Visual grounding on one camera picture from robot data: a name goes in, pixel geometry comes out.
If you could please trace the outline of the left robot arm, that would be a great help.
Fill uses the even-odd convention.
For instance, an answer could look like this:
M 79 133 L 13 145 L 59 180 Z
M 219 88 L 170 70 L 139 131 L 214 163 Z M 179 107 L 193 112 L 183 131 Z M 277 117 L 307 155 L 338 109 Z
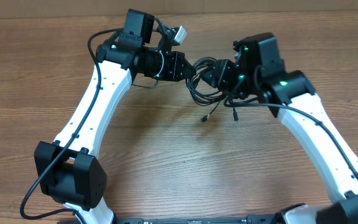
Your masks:
M 104 200 L 107 175 L 99 163 L 105 131 L 118 103 L 141 73 L 156 81 L 179 82 L 195 75 L 194 67 L 174 47 L 187 35 L 145 12 L 129 10 L 122 28 L 90 54 L 92 79 L 67 125 L 53 142 L 40 142 L 34 154 L 41 191 L 63 204 L 78 223 L 113 223 Z

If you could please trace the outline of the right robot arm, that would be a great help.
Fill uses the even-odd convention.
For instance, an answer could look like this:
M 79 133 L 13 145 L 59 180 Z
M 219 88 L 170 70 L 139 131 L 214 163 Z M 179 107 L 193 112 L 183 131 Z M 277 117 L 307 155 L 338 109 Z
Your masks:
M 276 37 L 236 40 L 234 60 L 218 60 L 200 78 L 225 96 L 230 108 L 267 107 L 297 138 L 318 171 L 330 205 L 284 208 L 272 223 L 358 223 L 358 157 L 327 115 L 306 75 L 288 72 Z

